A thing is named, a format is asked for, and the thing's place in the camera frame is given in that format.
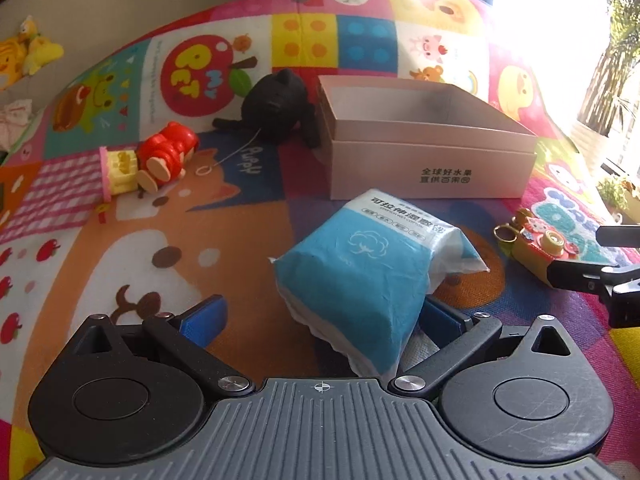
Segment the red yellow toy camera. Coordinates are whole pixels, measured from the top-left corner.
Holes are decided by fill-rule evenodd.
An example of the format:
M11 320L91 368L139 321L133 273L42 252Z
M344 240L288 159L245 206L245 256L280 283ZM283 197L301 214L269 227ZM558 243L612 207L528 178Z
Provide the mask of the red yellow toy camera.
M509 222L494 227L494 237L536 278L549 285L547 270L556 260L577 260L578 246L557 229L521 207Z

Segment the blue tissue pack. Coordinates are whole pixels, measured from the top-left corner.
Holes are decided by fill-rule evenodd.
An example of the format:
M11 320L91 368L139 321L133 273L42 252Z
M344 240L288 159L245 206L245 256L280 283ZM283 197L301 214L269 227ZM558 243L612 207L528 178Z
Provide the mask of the blue tissue pack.
M292 318L360 377L392 378L427 295L449 274L487 271L456 226L376 188L273 260Z

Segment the red bear toy figure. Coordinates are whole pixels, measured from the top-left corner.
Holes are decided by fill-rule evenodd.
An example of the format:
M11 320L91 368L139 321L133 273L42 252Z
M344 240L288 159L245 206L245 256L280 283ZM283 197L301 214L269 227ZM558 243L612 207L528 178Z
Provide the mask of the red bear toy figure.
M200 147L200 138L178 122L168 124L146 139L138 148L138 185L156 193L164 185L186 175L186 163Z

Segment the pink yellow cake toy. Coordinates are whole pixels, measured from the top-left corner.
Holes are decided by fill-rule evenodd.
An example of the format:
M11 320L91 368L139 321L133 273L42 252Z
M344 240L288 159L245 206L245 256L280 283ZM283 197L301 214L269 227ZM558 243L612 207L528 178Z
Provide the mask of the pink yellow cake toy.
M105 203L111 203L114 196L134 192L138 188L139 165L134 150L110 151L101 146L99 155L102 195Z

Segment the black plush toy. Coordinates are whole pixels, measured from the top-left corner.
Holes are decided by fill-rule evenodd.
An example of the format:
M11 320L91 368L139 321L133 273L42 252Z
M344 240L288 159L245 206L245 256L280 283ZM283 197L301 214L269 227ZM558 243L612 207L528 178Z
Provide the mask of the black plush toy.
M212 126L228 132L256 133L270 144L281 144L299 128L308 148L314 150L321 144L316 108L303 79L289 68L262 77L250 89L242 103L240 119L216 117Z

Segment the small potted flower plant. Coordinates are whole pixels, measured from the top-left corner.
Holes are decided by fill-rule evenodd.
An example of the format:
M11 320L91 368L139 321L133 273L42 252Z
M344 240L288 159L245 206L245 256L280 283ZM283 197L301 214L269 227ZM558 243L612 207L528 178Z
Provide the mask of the small potted flower plant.
M597 190L615 222L622 223L628 212L626 197L626 192L629 190L628 180L622 177L608 176L598 182Z

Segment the potted palm plant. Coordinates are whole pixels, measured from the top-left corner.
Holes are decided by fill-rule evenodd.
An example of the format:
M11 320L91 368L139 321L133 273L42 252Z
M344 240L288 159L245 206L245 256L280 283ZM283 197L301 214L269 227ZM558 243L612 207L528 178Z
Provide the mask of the potted palm plant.
M578 122L608 136L614 119L622 114L622 93L639 64L639 0L608 0L610 32L582 107Z

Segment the colourful cartoon play mat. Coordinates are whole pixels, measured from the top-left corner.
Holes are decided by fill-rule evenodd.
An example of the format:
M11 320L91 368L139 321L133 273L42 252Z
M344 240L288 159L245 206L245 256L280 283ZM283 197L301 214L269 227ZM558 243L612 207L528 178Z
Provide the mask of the colourful cartoon play mat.
M488 267L450 276L437 296L509 324L556 315L612 394L602 458L637 477L638 330L613 330L593 297L542 284L508 256L494 227L524 206L585 259L639 256L597 244L594 232L610 216L585 161L480 0L238 0L149 32L62 90L49 105L43 160L1 169L2 477L22 478L41 462L29 397L93 313L137 324L219 294L229 321L213 346L218 358L255 380L348 373L340 354L291 318L271 265L337 211L322 163L298 136L273 146L210 128L217 116L238 116L248 89L285 67L309 90L322 75L451 82L536 134L520 200L422 203L462 229ZM99 148L137 154L168 122L200 138L186 175L105 203Z

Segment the pink cardboard box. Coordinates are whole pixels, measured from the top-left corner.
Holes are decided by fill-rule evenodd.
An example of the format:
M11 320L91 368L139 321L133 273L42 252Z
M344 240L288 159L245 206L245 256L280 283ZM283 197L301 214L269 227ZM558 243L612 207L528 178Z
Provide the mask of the pink cardboard box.
M521 197L536 136L453 84L322 75L317 118L334 200Z

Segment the pink white crumpled cloth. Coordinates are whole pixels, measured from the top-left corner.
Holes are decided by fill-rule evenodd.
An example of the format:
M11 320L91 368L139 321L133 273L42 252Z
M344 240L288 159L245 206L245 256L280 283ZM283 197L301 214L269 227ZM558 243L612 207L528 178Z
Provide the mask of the pink white crumpled cloth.
M2 152L12 150L32 120L32 100L16 100L0 108L0 148Z

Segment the yellow duck plush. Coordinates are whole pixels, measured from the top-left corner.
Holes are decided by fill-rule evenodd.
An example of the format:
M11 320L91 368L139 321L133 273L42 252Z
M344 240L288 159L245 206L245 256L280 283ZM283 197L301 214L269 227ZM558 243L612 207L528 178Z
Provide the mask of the yellow duck plush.
M23 75L34 76L35 73L64 55L64 49L48 37L40 34L34 18L29 15L24 19L18 33L18 40L26 48L23 64Z

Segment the yellow tiger plush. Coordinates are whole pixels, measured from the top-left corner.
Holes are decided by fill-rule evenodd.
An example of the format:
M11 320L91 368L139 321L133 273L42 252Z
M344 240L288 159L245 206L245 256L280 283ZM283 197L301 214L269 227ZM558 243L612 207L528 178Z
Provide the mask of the yellow tiger plush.
M6 90L23 78L27 48L16 37L0 42L0 90Z

